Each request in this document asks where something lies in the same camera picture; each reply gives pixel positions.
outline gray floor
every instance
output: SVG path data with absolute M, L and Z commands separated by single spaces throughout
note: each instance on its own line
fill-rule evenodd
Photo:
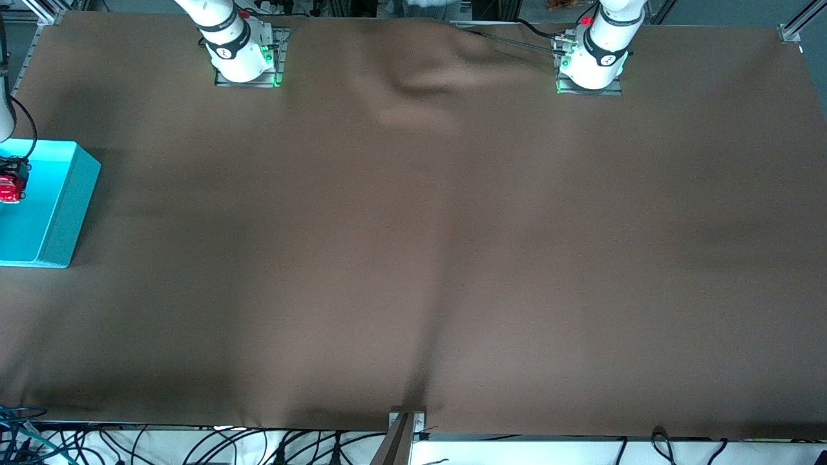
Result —
M 533 22 L 572 22 L 591 4 L 578 2 L 574 7 L 549 10 L 547 0 L 523 0 L 520 16 Z M 805 0 L 678 0 L 664 24 L 692 26 L 777 26 L 788 21 Z M 173 0 L 93 0 L 91 8 L 113 12 L 181 13 Z M 33 25 L 7 26 L 9 49 L 12 52 L 12 76 L 17 73 L 35 34 Z M 822 12 L 801 34 L 801 48 L 810 69 L 810 76 L 821 97 L 827 117 L 827 12 Z

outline brown leather sheet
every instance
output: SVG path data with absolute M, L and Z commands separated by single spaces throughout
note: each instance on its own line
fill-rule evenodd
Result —
M 0 270 L 3 404 L 825 432 L 827 131 L 797 46 L 644 27 L 596 98 L 437 22 L 292 24 L 280 89 L 213 87 L 187 17 L 46 29 L 18 97 L 103 170 L 68 270 Z

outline turquoise bin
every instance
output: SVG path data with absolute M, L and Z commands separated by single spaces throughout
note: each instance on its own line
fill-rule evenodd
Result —
M 8 139 L 0 156 L 24 156 L 30 139 Z M 37 141 L 26 198 L 0 204 L 0 266 L 66 268 L 101 164 L 71 141 Z

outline brown table surface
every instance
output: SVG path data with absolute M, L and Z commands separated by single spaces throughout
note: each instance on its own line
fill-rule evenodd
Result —
M 596 98 L 445 24 L 291 21 L 280 89 L 213 87 L 184 16 L 45 29 L 17 96 L 103 170 L 69 269 L 0 270 L 3 404 L 825 433 L 827 130 L 797 46 L 644 27 Z

